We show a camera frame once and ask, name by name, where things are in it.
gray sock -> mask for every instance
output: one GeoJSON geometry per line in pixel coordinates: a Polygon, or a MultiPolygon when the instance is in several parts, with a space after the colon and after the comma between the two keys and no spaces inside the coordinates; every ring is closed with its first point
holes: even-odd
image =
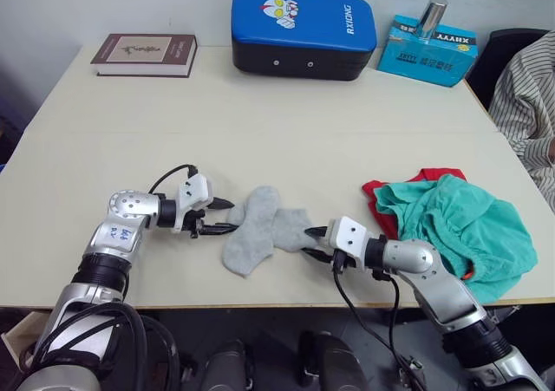
{"type": "Polygon", "coordinates": [[[278,191],[263,186],[256,188],[246,203],[229,211],[227,222],[240,227],[224,248],[223,261],[228,270],[242,276],[250,274],[273,253],[274,246],[288,252],[317,246],[317,241],[304,233],[312,226],[306,211],[278,207],[278,191]]]}
{"type": "Polygon", "coordinates": [[[261,186],[247,199],[244,213],[240,208],[234,212],[236,218],[242,214],[245,218],[225,243],[222,259],[228,270],[247,276],[272,254],[271,227],[278,207],[278,191],[270,186],[261,186]]]}
{"type": "Polygon", "coordinates": [[[271,228],[274,246],[288,252],[316,248],[317,241],[304,233],[311,226],[305,209],[277,209],[271,228]]]}

black cable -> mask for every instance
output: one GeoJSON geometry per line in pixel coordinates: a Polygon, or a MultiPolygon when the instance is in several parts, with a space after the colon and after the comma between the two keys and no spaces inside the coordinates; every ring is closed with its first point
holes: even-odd
{"type": "Polygon", "coordinates": [[[127,297],[127,291],[129,290],[129,274],[125,273],[124,274],[125,277],[125,287],[123,287],[123,293],[122,295],[122,301],[125,302],[125,297],[127,297]]]}
{"type": "Polygon", "coordinates": [[[74,337],[71,341],[67,342],[63,345],[60,350],[70,350],[73,348],[77,343],[84,341],[88,337],[97,334],[98,332],[102,332],[104,329],[111,328],[117,324],[122,324],[127,321],[127,318],[124,316],[119,316],[114,319],[107,320],[104,323],[97,324],[93,328],[81,333],[80,335],[74,337]]]}
{"type": "Polygon", "coordinates": [[[199,170],[197,169],[197,167],[191,165],[191,164],[182,164],[181,166],[177,166],[175,168],[173,168],[172,170],[170,170],[169,172],[167,172],[166,174],[164,174],[162,177],[160,177],[158,180],[156,180],[156,183],[153,184],[153,186],[150,188],[150,190],[148,191],[150,194],[154,193],[154,190],[156,190],[156,187],[158,187],[158,185],[164,181],[165,179],[167,179],[168,177],[170,177],[172,174],[178,172],[179,170],[183,170],[184,168],[188,168],[189,169],[189,173],[188,173],[188,177],[191,178],[192,176],[194,176],[196,173],[199,172],[199,170]]]}
{"type": "Polygon", "coordinates": [[[349,306],[349,309],[353,314],[353,316],[355,317],[358,324],[360,324],[362,328],[366,330],[366,332],[368,332],[371,336],[373,336],[379,343],[381,343],[387,349],[391,350],[391,347],[389,346],[389,344],[380,335],[378,335],[372,328],[370,328],[370,326],[367,326],[366,323],[363,321],[360,314],[356,310],[355,305],[350,301],[350,299],[345,294],[345,291],[343,290],[343,287],[339,282],[339,275],[336,271],[333,271],[333,281],[336,282],[336,286],[337,286],[337,289],[339,290],[339,294],[341,294],[341,297],[343,297],[343,300],[349,306]]]}
{"type": "Polygon", "coordinates": [[[162,323],[154,320],[152,317],[141,316],[143,324],[146,328],[150,328],[160,338],[166,348],[167,356],[167,378],[166,378],[166,391],[179,391],[180,389],[180,354],[177,350],[177,345],[173,339],[173,335],[162,323]]]}
{"type": "Polygon", "coordinates": [[[50,345],[65,329],[85,317],[99,315],[101,313],[107,312],[121,313],[122,315],[124,315],[127,322],[129,323],[129,328],[131,330],[131,336],[135,350],[135,375],[133,389],[136,391],[143,391],[145,383],[145,370],[147,364],[147,335],[137,311],[128,304],[120,302],[103,303],[86,308],[79,313],[71,316],[63,323],[60,323],[60,325],[46,337],[46,339],[36,350],[30,370],[34,372],[38,368],[40,368],[42,359],[48,353],[50,345]]]}
{"type": "Polygon", "coordinates": [[[407,361],[402,355],[397,354],[397,350],[395,349],[395,343],[393,341],[393,330],[395,328],[395,322],[397,320],[397,313],[399,311],[399,301],[401,294],[399,292],[399,284],[390,277],[389,281],[393,284],[393,288],[395,289],[395,303],[393,305],[393,310],[391,311],[391,317],[389,318],[389,346],[391,346],[391,353],[395,358],[397,364],[410,376],[418,388],[422,391],[426,391],[426,387],[422,383],[421,379],[415,374],[415,372],[411,369],[408,365],[407,361]]]}
{"type": "Polygon", "coordinates": [[[341,294],[341,297],[346,302],[346,304],[349,306],[349,309],[350,309],[351,313],[353,314],[353,316],[355,317],[358,324],[360,324],[361,327],[367,333],[369,333],[371,336],[373,336],[379,343],[381,343],[383,346],[385,346],[387,349],[389,349],[389,351],[391,352],[391,354],[395,358],[395,361],[407,373],[407,375],[410,376],[410,378],[413,380],[413,383],[415,383],[421,391],[426,391],[426,387],[424,386],[424,384],[422,384],[422,382],[420,381],[420,378],[418,378],[416,376],[416,374],[413,372],[413,370],[410,368],[410,366],[406,363],[404,358],[402,356],[399,356],[399,354],[397,354],[397,352],[395,351],[394,343],[392,341],[393,328],[395,326],[395,319],[397,318],[397,311],[399,309],[399,285],[397,284],[397,282],[393,278],[389,279],[389,281],[391,281],[393,283],[394,288],[395,288],[395,304],[394,304],[394,308],[393,308],[394,313],[392,314],[391,319],[389,320],[389,343],[387,343],[385,341],[385,339],[383,339],[378,333],[376,333],[372,328],[370,328],[370,326],[368,326],[363,321],[363,319],[361,318],[360,314],[358,313],[358,310],[356,309],[355,305],[350,301],[349,297],[347,296],[347,294],[343,290],[343,287],[342,287],[341,283],[339,282],[339,272],[337,271],[337,269],[334,269],[334,271],[333,271],[333,280],[336,283],[336,287],[339,290],[339,294],[341,294]]]}

book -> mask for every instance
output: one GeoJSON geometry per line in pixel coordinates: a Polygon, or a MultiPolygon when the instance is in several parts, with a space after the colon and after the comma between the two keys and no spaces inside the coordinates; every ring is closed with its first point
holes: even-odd
{"type": "Polygon", "coordinates": [[[91,61],[99,76],[189,77],[197,39],[184,34],[110,34],[91,61]]]}

green cloth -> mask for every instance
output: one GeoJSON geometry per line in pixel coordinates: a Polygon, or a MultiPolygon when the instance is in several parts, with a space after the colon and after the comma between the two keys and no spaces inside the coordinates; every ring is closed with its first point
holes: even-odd
{"type": "Polygon", "coordinates": [[[473,264],[465,283],[481,303],[499,299],[538,262],[514,206],[463,179],[391,183],[375,196],[379,213],[396,215],[399,239],[428,241],[457,277],[473,264]]]}

cartoon logo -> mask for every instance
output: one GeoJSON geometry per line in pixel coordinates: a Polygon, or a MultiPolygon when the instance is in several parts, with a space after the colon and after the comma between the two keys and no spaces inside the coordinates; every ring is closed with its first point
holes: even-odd
{"type": "Polygon", "coordinates": [[[295,28],[295,17],[298,14],[298,4],[293,0],[268,0],[260,9],[272,18],[277,18],[276,23],[284,29],[295,28]]]}

